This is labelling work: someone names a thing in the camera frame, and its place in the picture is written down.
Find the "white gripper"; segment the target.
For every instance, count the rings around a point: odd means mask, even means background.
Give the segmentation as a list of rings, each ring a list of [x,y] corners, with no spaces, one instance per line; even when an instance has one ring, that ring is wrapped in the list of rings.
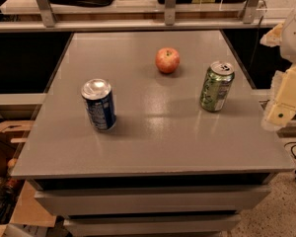
[[[263,112],[261,126],[268,131],[277,131],[296,115],[296,6],[284,25],[277,24],[262,36],[259,43],[269,47],[280,46],[281,56],[293,63],[285,72],[275,72],[270,99]]]

